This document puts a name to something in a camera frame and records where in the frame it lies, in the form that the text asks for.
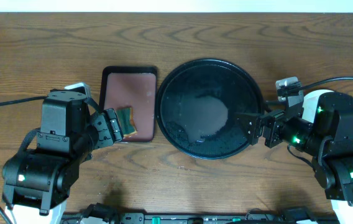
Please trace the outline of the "light blue plate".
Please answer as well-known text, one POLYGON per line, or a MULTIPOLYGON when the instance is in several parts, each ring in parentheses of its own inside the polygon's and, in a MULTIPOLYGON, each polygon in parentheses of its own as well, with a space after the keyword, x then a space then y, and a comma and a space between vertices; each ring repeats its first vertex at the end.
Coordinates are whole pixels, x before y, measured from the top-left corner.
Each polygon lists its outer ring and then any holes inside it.
POLYGON ((315 90, 304 97, 303 101, 303 114, 302 118, 310 123, 314 123, 314 117, 316 115, 317 104, 319 97, 323 93, 332 92, 332 90, 315 90))

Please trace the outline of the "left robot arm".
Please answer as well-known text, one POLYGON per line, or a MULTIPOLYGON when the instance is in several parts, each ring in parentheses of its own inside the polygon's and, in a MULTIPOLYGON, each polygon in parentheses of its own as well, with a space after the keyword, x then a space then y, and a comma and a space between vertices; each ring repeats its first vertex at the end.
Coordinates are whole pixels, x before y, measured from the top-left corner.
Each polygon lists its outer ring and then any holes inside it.
POLYGON ((99 108, 81 91, 51 91, 42 103, 41 126, 26 135, 2 170, 11 223, 60 223, 80 165, 94 150, 122 139, 112 108, 99 108))

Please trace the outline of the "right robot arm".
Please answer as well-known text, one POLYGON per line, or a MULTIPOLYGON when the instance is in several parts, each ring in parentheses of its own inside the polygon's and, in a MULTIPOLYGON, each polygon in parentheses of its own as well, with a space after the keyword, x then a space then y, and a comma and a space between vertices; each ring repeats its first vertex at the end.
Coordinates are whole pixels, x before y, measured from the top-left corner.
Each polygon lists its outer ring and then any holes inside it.
POLYGON ((308 163, 340 223, 353 223, 353 97, 329 90, 297 95, 296 104, 266 114, 237 113, 247 142, 260 137, 311 155, 308 163))

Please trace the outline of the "green and orange sponge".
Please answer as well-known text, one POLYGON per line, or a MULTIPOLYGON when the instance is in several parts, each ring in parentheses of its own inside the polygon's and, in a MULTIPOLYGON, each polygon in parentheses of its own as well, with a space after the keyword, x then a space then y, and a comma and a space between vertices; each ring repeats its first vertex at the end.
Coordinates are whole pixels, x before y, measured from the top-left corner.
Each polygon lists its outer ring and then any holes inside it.
POLYGON ((134 113, 131 107, 120 108, 116 110, 116 114, 124 138, 129 138, 137 133, 137 128, 134 122, 134 113))

